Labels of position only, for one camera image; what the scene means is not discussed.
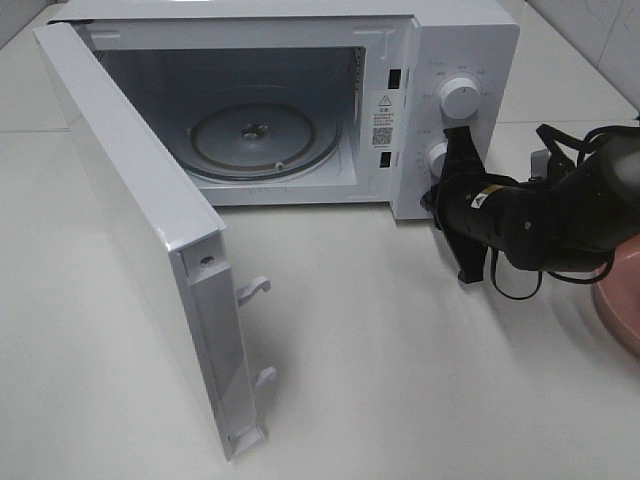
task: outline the white microwave oven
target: white microwave oven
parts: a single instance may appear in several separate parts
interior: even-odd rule
[[[469,125],[487,153],[518,31],[494,0],[71,0],[36,29],[96,198],[227,458],[263,437],[237,308],[269,282],[234,287],[212,205],[428,218],[443,130]]]

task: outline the microwave door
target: microwave door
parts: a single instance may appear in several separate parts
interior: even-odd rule
[[[35,36],[118,251],[195,398],[213,410],[229,459],[263,438],[238,302],[268,281],[235,290],[222,220],[74,28]]]

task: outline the pink bowl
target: pink bowl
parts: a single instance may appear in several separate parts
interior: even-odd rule
[[[640,356],[640,235],[618,247],[613,270],[593,286],[593,301],[602,323]]]

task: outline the white countertop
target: white countertop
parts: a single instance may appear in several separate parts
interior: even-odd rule
[[[528,7],[523,18],[548,28]],[[519,48],[510,123],[487,159],[519,178],[541,148],[528,122],[582,134],[635,113],[559,37],[536,44],[573,59],[556,73],[575,88],[547,99],[557,84],[518,74]],[[0,50],[0,78],[13,112],[0,118],[0,478],[637,478],[640,364],[589,289],[547,278],[514,303],[462,286],[439,232],[367,205],[220,210],[238,283],[273,281],[241,312],[250,367],[279,371],[258,396],[269,438],[225,462],[103,228],[24,32]],[[532,282],[499,274],[512,289]]]

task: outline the white knob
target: white knob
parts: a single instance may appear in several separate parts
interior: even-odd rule
[[[434,177],[442,176],[442,167],[444,166],[444,159],[447,156],[447,143],[442,142],[437,144],[429,153],[427,153],[427,163],[429,169]]]
[[[455,77],[440,89],[440,105],[449,118],[461,120],[473,115],[480,106],[480,87],[469,77]]]

